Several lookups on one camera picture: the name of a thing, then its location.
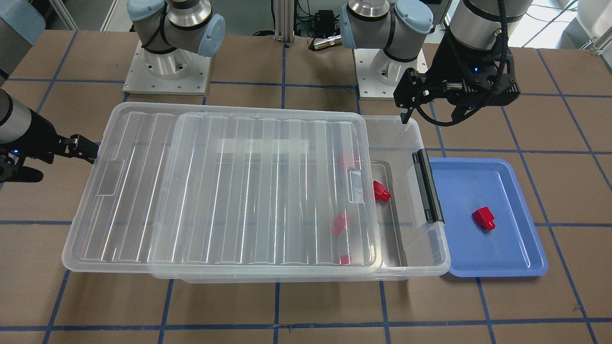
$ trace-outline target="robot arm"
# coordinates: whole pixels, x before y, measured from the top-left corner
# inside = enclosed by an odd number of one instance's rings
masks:
[[[211,57],[225,37],[225,19],[209,0],[129,0],[127,11],[147,68],[162,79],[190,73],[193,63],[185,51]]]
[[[375,76],[397,85],[394,99],[402,122],[417,110],[430,123],[449,126],[520,95],[507,42],[529,5],[531,0],[461,0],[426,73],[410,64],[433,27],[431,10],[418,0],[394,5],[349,0],[342,8],[342,41],[348,48],[382,49],[372,62]],[[421,104],[436,98],[456,106],[452,121],[436,121],[421,110]]]
[[[408,69],[394,92],[406,123],[413,110],[428,122],[451,126],[486,106],[504,106],[520,95],[508,36],[531,0],[462,0],[426,73]],[[421,104],[446,98],[452,120],[429,117]]]
[[[45,21],[27,2],[4,0],[0,5],[0,86],[36,43]],[[24,166],[27,157],[53,163],[55,155],[90,163],[98,146],[82,137],[60,136],[53,125],[0,89],[0,182],[39,182],[42,172]]]

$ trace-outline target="blue tape line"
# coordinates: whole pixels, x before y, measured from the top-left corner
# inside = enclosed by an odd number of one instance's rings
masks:
[[[612,227],[612,223],[549,223],[552,227]]]
[[[282,83],[280,90],[280,108],[285,108],[285,91],[286,91],[286,74],[287,74],[287,49],[289,48],[288,44],[283,45],[283,73],[282,73]]]
[[[574,113],[572,109],[570,108],[570,105],[567,103],[567,99],[565,99],[565,95],[563,94],[563,92],[561,92],[561,88],[559,87],[559,84],[557,84],[557,81],[554,79],[553,73],[550,71],[550,68],[548,68],[548,64],[546,64],[546,61],[544,60],[544,56],[542,56],[542,53],[540,52],[539,49],[536,49],[536,51],[537,51],[537,54],[540,56],[540,59],[542,60],[542,63],[544,64],[544,68],[546,68],[548,75],[553,80],[554,86],[557,88],[557,91],[559,91],[559,95],[561,96],[561,99],[563,100],[563,104],[565,104],[565,107],[567,108],[567,112],[569,112],[570,116],[572,117],[572,120],[574,124],[576,125],[576,129],[578,129],[578,133],[580,133],[580,136],[582,137],[584,144],[589,149],[589,152],[591,152],[593,156],[593,160],[595,160],[595,164],[597,165],[597,168],[599,169],[599,171],[601,172],[603,176],[603,180],[606,182],[606,184],[608,184],[608,188],[612,190],[612,184],[610,183],[610,180],[608,179],[606,174],[603,172],[603,168],[601,164],[599,164],[599,160],[597,160],[597,156],[595,156],[595,154],[593,153],[593,149],[591,148],[589,141],[586,139],[586,136],[584,135],[582,128],[580,128],[580,125],[578,124],[578,120],[576,119],[576,116],[574,116]]]
[[[280,283],[274,285],[274,324],[278,325],[280,317]]]
[[[486,320],[455,320],[455,321],[395,321],[390,327],[438,327],[438,326],[481,326]]]
[[[133,326],[121,326],[121,325],[86,325],[86,326],[53,326],[53,332],[55,331],[157,331],[160,329],[159,325],[133,325]]]
[[[589,318],[592,323],[612,323],[612,318]]]
[[[66,270],[66,272],[64,273],[64,279],[62,280],[62,285],[59,287],[58,297],[55,299],[55,305],[53,306],[51,318],[49,319],[49,325],[47,326],[47,330],[45,332],[45,337],[42,340],[42,344],[47,344],[49,342],[49,337],[51,336],[53,324],[55,323],[55,317],[58,315],[59,305],[62,302],[62,297],[64,297],[66,284],[68,284],[68,277],[70,277],[70,270]]]
[[[246,81],[211,81],[211,84],[251,85],[251,86],[283,86],[281,83],[251,83]]]
[[[550,318],[550,319],[510,319],[491,320],[494,325],[516,325],[516,324],[572,324],[584,323],[582,318]]]
[[[384,292],[384,282],[378,282],[378,288],[381,292],[381,306],[382,306],[382,323],[384,324],[384,336],[387,344],[391,344],[391,331],[389,330],[389,316],[387,314],[387,296]]]
[[[0,332],[46,331],[48,326],[0,326]]]
[[[582,300],[580,299],[580,295],[578,294],[578,289],[576,288],[576,284],[573,281],[572,275],[570,273],[569,268],[567,267],[567,263],[565,262],[565,258],[563,257],[563,253],[561,252],[561,246],[559,246],[559,242],[557,241],[557,237],[554,235],[553,227],[549,226],[548,231],[550,235],[553,237],[554,247],[559,253],[559,258],[561,259],[561,264],[563,265],[563,270],[565,270],[565,274],[567,275],[567,279],[570,282],[570,286],[572,287],[572,291],[574,296],[576,297],[576,301],[578,303],[578,307],[580,308],[580,312],[582,312],[582,316],[584,318],[584,322],[586,323],[586,327],[589,329],[589,334],[591,335],[591,339],[593,339],[593,344],[597,344],[597,339],[595,338],[595,332],[593,332],[593,327],[589,322],[588,316],[586,314],[586,310],[584,309],[584,305]]]
[[[521,147],[518,144],[518,140],[517,140],[516,135],[514,135],[514,130],[512,130],[512,124],[510,123],[510,118],[508,117],[508,114],[506,113],[506,109],[504,107],[501,107],[501,110],[502,110],[502,113],[504,114],[504,118],[506,119],[506,123],[508,124],[508,128],[510,128],[510,133],[512,134],[512,139],[514,140],[514,143],[517,146],[517,149],[520,151]],[[565,274],[567,276],[567,280],[570,282],[570,286],[572,287],[572,292],[574,293],[574,297],[576,298],[576,301],[578,303],[580,311],[582,312],[582,316],[583,316],[584,322],[586,323],[586,326],[589,329],[589,333],[591,335],[591,339],[593,340],[593,343],[596,344],[597,343],[597,339],[595,339],[595,333],[593,332],[593,328],[591,327],[591,324],[589,323],[588,316],[587,316],[586,311],[585,311],[585,309],[584,309],[584,307],[582,305],[582,301],[580,299],[580,295],[578,294],[578,290],[576,289],[576,285],[573,282],[572,275],[570,274],[570,271],[567,268],[567,264],[565,263],[565,258],[563,257],[563,253],[561,252],[561,247],[559,246],[559,243],[557,242],[557,238],[554,235],[553,227],[550,225],[550,220],[548,219],[548,214],[546,213],[546,209],[544,208],[544,204],[542,203],[542,199],[540,197],[540,193],[537,190],[537,187],[536,187],[536,184],[534,182],[533,176],[531,175],[531,171],[529,170],[529,166],[527,165],[527,160],[525,159],[525,156],[522,153],[522,151],[519,152],[519,155],[521,156],[521,160],[523,161],[523,166],[525,168],[525,171],[527,172],[527,177],[529,178],[529,182],[531,183],[531,187],[533,188],[533,191],[534,191],[534,194],[535,194],[535,198],[537,199],[538,205],[540,206],[540,210],[542,210],[542,215],[544,216],[544,221],[546,221],[546,224],[547,224],[547,227],[548,227],[548,231],[550,232],[550,235],[553,238],[554,246],[555,246],[555,249],[557,250],[557,254],[559,255],[559,259],[561,260],[561,264],[563,265],[563,269],[565,270]]]
[[[70,39],[70,43],[68,43],[68,47],[66,48],[66,52],[64,53],[62,60],[59,62],[58,69],[55,71],[55,74],[53,75],[53,78],[51,79],[51,83],[49,84],[49,87],[47,87],[47,91],[45,92],[45,95],[42,97],[42,100],[40,101],[40,105],[38,109],[36,109],[37,113],[40,113],[43,105],[47,101],[47,97],[49,97],[49,93],[51,93],[51,88],[53,87],[53,84],[55,84],[55,81],[58,79],[59,71],[62,70],[62,67],[64,66],[64,62],[66,62],[66,58],[68,57],[68,53],[70,52],[70,49],[72,48],[72,44],[75,42],[77,33],[78,31],[75,31],[75,33],[72,35],[72,38]]]
[[[304,87],[304,88],[346,88],[346,89],[357,89],[351,85],[306,85],[306,84],[285,84],[287,87]]]
[[[487,319],[487,328],[489,328],[489,335],[491,336],[491,344],[497,344],[497,341],[495,340],[495,333],[493,332],[493,323],[491,322],[491,315],[489,314],[489,307],[487,306],[485,290],[482,288],[482,282],[480,281],[480,277],[476,277],[476,284],[478,284],[478,292],[480,293],[482,308],[485,311],[485,318]]]
[[[70,80],[70,79],[57,79],[57,83],[92,83],[92,84],[123,84],[123,80]]]
[[[431,109],[431,116],[437,121],[438,117],[436,116],[436,110],[433,108],[432,102],[429,103],[429,108]],[[438,133],[438,141],[440,142],[440,151],[442,152],[442,156],[446,158],[446,148],[444,147],[444,141],[442,140],[442,131],[438,125],[436,125],[436,132]]]
[[[371,151],[394,151],[394,150],[405,150],[402,148],[390,148],[390,147],[369,147]],[[533,153],[533,154],[587,154],[591,155],[591,152],[580,152],[580,151],[530,151],[530,150],[522,150],[522,149],[485,149],[485,148],[436,148],[436,147],[428,147],[429,151],[446,151],[446,152],[488,152],[488,153]],[[594,152],[595,154],[600,155],[612,155],[612,152]]]
[[[317,324],[317,323],[299,323],[292,325],[284,325],[280,327],[291,326],[292,329],[338,329],[345,327],[384,327],[385,324],[383,322],[377,321],[372,323],[327,323],[327,324]]]
[[[38,78],[9,78],[8,81],[31,81],[31,82],[43,82],[50,83],[53,79],[38,79]]]
[[[536,95],[538,97],[560,97],[560,95],[558,94],[551,94],[551,93],[522,93],[521,95]]]
[[[168,291],[166,292],[166,302],[163,305],[162,323],[159,329],[159,337],[157,337],[157,344],[163,343],[163,336],[166,330],[166,322],[168,321],[168,311],[170,310],[170,300],[172,300],[172,289],[174,286],[174,280],[168,281]]]
[[[284,82],[285,77],[283,77],[283,82],[281,83],[253,83],[249,81],[211,81],[211,84],[225,84],[225,85],[248,85],[248,86],[286,86],[286,87],[302,87],[302,88],[347,88],[347,89],[357,89],[357,86],[353,85],[310,85],[310,84],[288,84]]]
[[[199,324],[199,325],[166,325],[166,331],[176,330],[270,330],[271,324]]]
[[[71,225],[72,221],[0,220],[0,225]]]
[[[588,95],[588,94],[560,94],[570,98],[612,98],[612,95]]]
[[[591,323],[612,323],[612,318],[588,318]],[[491,320],[493,325],[510,324],[557,324],[557,323],[584,323],[584,318],[541,318],[541,319],[502,319]],[[444,327],[444,326],[481,326],[486,320],[455,320],[455,321],[394,321],[389,327]],[[274,324],[185,324],[167,325],[166,331],[179,330],[232,330],[232,329],[279,329],[279,328],[338,328],[338,327],[384,327],[385,323],[299,323],[293,325],[276,326]],[[85,326],[53,326],[55,331],[158,331],[160,325],[85,325]],[[43,332],[48,326],[0,326],[0,332]]]

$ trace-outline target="light blue joint cap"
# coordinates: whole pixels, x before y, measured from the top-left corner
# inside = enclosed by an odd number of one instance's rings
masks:
[[[127,13],[131,21],[149,18],[163,8],[163,0],[128,0]]]
[[[31,45],[45,30],[45,20],[26,0],[0,0],[0,18]]]
[[[398,0],[395,13],[404,24],[416,32],[428,34],[431,31],[433,13],[419,0]]]
[[[346,6],[340,9],[340,34],[342,35],[342,45],[349,49],[357,49],[353,29],[351,29],[351,21]]]
[[[212,57],[215,56],[221,49],[223,39],[225,38],[225,18],[220,14],[212,16],[210,22],[206,25],[206,31],[202,36],[198,55]]]

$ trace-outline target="metal mounting plate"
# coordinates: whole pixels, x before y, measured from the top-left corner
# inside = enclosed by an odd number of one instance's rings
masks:
[[[138,42],[136,52],[127,72],[123,91],[133,94],[177,94],[177,95],[205,95],[208,76],[211,69],[211,58],[191,53],[193,70],[187,76],[179,79],[161,79],[148,71],[144,63],[144,54]]]
[[[380,49],[355,49],[355,70],[357,72],[357,83],[359,84],[359,97],[369,100],[393,100],[395,86],[389,86],[378,81],[370,68],[374,56]],[[423,50],[417,57],[417,70],[420,73],[427,71],[427,63]]]

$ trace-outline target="blue plastic tray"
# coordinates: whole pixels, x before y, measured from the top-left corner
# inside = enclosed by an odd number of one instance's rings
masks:
[[[548,261],[512,167],[500,159],[431,158],[450,250],[459,277],[540,276]],[[488,206],[495,229],[472,213]]]

